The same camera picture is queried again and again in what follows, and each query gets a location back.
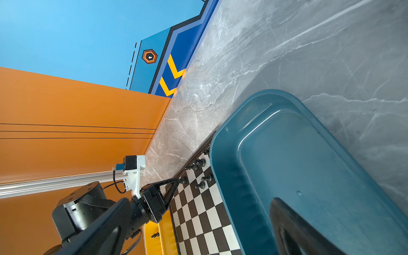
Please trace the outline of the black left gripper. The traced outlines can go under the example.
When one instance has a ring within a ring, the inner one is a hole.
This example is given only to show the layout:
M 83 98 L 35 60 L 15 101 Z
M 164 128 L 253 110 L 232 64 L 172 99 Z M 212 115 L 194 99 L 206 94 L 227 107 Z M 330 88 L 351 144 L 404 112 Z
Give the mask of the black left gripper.
M 162 220 L 179 185 L 179 178 L 170 178 L 141 188 L 140 194 L 148 206 L 150 221 L 159 223 Z M 164 195 L 160 190 L 162 186 L 170 186 Z

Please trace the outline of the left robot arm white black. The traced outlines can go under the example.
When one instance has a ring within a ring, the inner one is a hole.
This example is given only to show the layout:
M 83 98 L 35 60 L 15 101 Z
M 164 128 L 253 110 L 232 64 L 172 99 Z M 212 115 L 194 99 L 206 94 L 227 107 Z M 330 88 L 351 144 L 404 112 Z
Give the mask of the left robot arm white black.
M 171 200 L 187 177 L 170 178 L 148 184 L 141 197 L 106 198 L 96 181 L 61 199 L 52 219 L 62 243 L 46 251 L 47 255 L 121 255 L 128 239 L 140 240 L 142 227 L 159 223 Z

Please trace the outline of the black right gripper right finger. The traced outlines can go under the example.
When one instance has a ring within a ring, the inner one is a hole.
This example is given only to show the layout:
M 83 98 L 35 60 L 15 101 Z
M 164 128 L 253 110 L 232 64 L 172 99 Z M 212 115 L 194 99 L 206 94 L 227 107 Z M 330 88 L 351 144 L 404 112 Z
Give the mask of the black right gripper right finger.
M 280 255 L 344 254 L 280 198 L 272 200 L 269 214 Z

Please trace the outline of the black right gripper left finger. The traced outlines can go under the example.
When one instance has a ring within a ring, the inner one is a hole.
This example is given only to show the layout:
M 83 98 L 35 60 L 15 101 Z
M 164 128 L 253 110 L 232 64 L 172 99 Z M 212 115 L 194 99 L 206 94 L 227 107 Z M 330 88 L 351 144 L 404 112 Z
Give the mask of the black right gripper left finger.
M 55 225 L 62 231 L 62 244 L 55 255 L 119 255 L 131 230 L 128 199 L 118 202 L 82 197 L 72 205 L 54 210 Z

